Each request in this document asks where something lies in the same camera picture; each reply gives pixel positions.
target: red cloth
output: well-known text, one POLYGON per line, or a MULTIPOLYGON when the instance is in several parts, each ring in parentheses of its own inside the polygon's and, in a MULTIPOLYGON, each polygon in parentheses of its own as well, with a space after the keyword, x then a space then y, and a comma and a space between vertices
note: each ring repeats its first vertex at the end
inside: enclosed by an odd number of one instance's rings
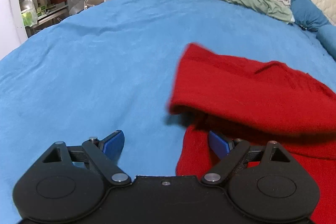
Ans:
POLYGON ((191 43, 180 60, 169 111, 195 113, 177 175, 201 177, 215 163, 207 133, 265 145, 280 142, 320 187, 312 220, 336 219, 336 94, 286 64, 216 55, 191 43))

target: folded red fabric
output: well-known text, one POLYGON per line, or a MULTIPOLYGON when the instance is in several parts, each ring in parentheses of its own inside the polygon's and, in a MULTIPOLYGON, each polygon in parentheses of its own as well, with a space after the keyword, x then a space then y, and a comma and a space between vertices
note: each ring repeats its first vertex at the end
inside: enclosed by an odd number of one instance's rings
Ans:
POLYGON ((313 221, 335 223, 336 94, 326 85, 278 61, 217 55, 191 43, 179 62, 169 111, 196 116, 177 175, 201 177, 213 166, 210 129, 257 145, 277 140, 320 187, 313 221))

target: blue blanket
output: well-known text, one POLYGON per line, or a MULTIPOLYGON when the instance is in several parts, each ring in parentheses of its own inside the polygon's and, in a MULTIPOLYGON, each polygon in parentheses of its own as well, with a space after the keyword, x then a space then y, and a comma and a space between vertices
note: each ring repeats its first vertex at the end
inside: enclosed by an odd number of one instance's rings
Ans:
POLYGON ((219 54, 278 60, 336 91, 336 63, 315 34, 220 0, 112 0, 29 38, 0 61, 0 219, 20 220, 15 182, 55 141, 125 133, 119 166, 175 174, 184 124, 170 117, 189 42, 219 54))

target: blue pillow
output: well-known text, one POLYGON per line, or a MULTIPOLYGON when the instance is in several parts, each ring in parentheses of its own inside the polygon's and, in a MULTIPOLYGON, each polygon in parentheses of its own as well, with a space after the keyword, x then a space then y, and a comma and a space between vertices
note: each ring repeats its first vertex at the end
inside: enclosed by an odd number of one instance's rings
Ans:
POLYGON ((295 23, 309 31, 317 32, 320 27, 330 24, 311 0, 291 0, 291 10, 295 23))
POLYGON ((316 38, 336 60, 336 27, 331 24, 322 26, 317 32, 316 38))

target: silver bolt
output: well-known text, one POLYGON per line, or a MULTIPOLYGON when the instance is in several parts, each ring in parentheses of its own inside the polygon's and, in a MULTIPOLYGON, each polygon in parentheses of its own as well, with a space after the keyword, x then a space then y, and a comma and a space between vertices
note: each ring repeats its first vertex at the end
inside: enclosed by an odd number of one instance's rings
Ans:
POLYGON ((111 179, 116 182, 123 182, 128 179, 128 175, 125 173, 116 173, 111 177, 111 179))
POLYGON ((161 184, 162 184, 163 186, 169 186, 169 185, 170 185, 170 181, 168 181, 168 180, 164 180, 161 184))
POLYGON ((91 142, 93 142, 93 141, 98 140, 98 137, 96 137, 96 136, 91 136, 91 137, 89 137, 89 140, 90 140, 91 142))
POLYGON ((219 181, 221 179, 221 176, 216 174, 216 173, 208 173, 204 176, 204 179, 206 181, 216 182, 216 181, 219 181))

